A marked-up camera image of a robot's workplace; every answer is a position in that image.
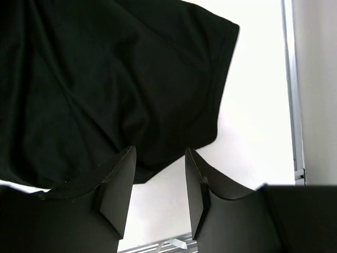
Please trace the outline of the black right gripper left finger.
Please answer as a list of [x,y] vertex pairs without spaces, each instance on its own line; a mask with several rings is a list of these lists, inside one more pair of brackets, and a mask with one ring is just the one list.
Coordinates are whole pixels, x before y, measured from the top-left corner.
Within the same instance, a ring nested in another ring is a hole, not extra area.
[[135,167],[128,147],[47,192],[1,186],[1,252],[117,252]]

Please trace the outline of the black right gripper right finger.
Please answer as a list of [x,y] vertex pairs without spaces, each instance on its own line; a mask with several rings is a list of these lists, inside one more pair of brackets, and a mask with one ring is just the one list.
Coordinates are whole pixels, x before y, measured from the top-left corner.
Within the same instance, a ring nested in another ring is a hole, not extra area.
[[335,186],[251,190],[185,152],[192,238],[199,252],[336,252]]

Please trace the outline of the black t-shirt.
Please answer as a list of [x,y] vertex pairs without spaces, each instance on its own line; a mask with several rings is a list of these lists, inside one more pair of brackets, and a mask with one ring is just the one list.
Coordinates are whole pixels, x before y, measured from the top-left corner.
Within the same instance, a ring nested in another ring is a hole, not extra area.
[[211,144],[239,32],[184,1],[1,1],[1,179],[48,189],[134,146],[139,184]]

